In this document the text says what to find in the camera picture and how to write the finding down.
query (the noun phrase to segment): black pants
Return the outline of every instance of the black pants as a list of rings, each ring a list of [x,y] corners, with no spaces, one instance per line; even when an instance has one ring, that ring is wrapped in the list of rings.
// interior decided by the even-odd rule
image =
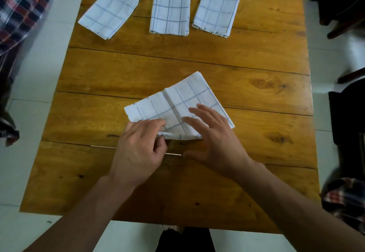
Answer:
[[[185,227],[182,234],[173,229],[163,231],[156,252],[215,252],[208,228]]]

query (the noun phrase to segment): forearm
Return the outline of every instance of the forearm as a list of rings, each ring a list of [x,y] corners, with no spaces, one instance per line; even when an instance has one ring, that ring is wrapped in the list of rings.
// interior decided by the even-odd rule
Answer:
[[[93,251],[110,220],[132,192],[130,187],[117,191],[108,177],[101,177],[69,213],[25,251]]]
[[[253,162],[236,181],[260,205],[294,248],[359,251],[365,237]]]

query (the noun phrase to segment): person's left hand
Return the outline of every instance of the person's left hand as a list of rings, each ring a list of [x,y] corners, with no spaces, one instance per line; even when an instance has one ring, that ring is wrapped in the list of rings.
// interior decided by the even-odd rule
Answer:
[[[155,139],[158,131],[166,122],[157,120],[140,120],[129,122],[119,138],[109,176],[120,188],[135,189],[144,183],[161,165],[167,151],[165,138]]]

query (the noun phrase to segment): folded napkin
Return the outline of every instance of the folded napkin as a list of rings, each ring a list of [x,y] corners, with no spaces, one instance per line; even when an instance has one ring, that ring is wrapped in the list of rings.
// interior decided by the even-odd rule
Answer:
[[[201,0],[193,27],[227,38],[240,0]]]
[[[216,110],[227,119],[230,127],[234,128],[233,122],[198,71],[161,92],[126,106],[124,110],[133,122],[163,118],[167,125],[159,135],[164,135],[166,139],[192,140],[201,139],[201,136],[181,118],[197,118],[188,110],[189,107],[196,107],[197,103]]]
[[[97,0],[79,19],[79,24],[110,39],[132,14],[139,0]]]
[[[150,32],[187,36],[190,0],[153,0]]]

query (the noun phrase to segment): table top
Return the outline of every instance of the table top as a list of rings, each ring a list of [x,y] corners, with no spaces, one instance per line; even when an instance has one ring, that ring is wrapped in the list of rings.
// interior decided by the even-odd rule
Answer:
[[[82,0],[77,20],[96,0]],[[202,73],[248,154],[319,201],[302,0],[240,0],[231,35],[190,24],[188,36],[149,33],[153,0],[141,0],[109,40],[76,21],[21,211],[62,215],[110,168],[124,107]],[[200,0],[191,0],[190,21]],[[203,149],[171,141],[168,152]],[[278,233],[237,184],[166,155],[115,220]]]

